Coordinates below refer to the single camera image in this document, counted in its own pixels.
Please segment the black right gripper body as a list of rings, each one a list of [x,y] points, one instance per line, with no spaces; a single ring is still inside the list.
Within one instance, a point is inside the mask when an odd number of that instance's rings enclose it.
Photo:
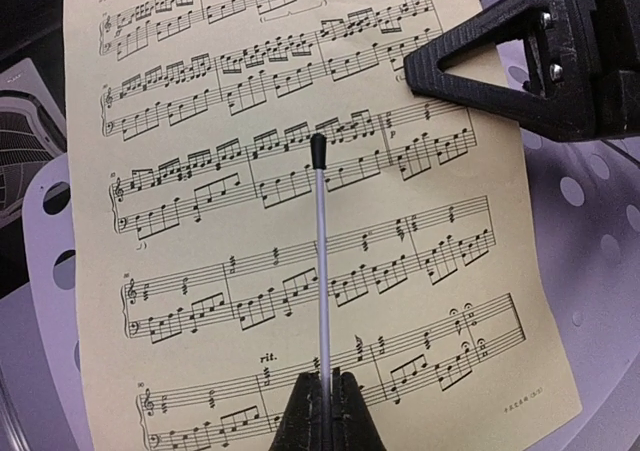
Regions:
[[[592,0],[589,22],[598,63],[590,78],[594,122],[589,139],[639,135],[639,0]]]

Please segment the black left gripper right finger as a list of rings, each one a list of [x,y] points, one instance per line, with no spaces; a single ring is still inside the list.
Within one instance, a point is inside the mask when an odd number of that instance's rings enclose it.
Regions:
[[[333,371],[331,398],[332,450],[386,450],[353,373]]]

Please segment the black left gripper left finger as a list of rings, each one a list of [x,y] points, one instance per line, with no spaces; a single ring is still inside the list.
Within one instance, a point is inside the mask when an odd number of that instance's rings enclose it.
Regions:
[[[283,412],[270,451],[324,449],[323,389],[318,373],[298,375]]]

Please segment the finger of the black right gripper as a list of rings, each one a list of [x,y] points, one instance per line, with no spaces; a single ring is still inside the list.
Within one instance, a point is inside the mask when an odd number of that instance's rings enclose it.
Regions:
[[[591,140],[594,9],[595,0],[498,0],[406,56],[406,83],[416,95],[512,120],[552,141]],[[513,41],[526,50],[527,86],[511,86],[500,58],[494,73],[471,68]]]

